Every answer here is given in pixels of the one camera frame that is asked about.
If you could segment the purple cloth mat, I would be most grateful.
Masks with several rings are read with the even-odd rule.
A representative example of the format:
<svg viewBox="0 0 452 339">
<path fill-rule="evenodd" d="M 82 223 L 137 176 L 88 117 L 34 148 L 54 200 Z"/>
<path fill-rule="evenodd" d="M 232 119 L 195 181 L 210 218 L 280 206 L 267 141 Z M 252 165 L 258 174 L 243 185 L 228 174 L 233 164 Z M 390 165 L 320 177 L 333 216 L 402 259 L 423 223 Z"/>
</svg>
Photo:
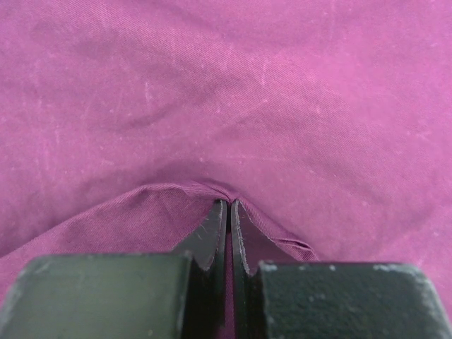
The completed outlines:
<svg viewBox="0 0 452 339">
<path fill-rule="evenodd" d="M 450 314 L 451 2 L 1 2 L 2 300 L 216 200 L 300 261 L 417 266 Z"/>
</svg>

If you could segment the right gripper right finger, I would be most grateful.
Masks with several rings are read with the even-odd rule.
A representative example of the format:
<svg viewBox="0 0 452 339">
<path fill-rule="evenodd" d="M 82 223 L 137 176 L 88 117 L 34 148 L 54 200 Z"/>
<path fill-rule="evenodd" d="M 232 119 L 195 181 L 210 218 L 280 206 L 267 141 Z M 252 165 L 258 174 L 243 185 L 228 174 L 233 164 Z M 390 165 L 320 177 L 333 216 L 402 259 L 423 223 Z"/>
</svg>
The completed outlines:
<svg viewBox="0 0 452 339">
<path fill-rule="evenodd" d="M 450 338 L 432 282 L 403 263 L 301 262 L 230 208 L 238 338 Z"/>
</svg>

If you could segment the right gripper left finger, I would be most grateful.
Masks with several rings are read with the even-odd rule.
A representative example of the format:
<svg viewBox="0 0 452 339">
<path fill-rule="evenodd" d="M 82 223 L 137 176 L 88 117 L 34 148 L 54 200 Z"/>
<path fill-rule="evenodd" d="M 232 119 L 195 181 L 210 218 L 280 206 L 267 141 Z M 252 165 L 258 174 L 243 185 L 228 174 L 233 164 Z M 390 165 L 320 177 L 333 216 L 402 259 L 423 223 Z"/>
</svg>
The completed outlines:
<svg viewBox="0 0 452 339">
<path fill-rule="evenodd" d="M 225 321 L 227 204 L 172 251 L 41 256 L 1 308 L 2 338 L 214 338 Z"/>
</svg>

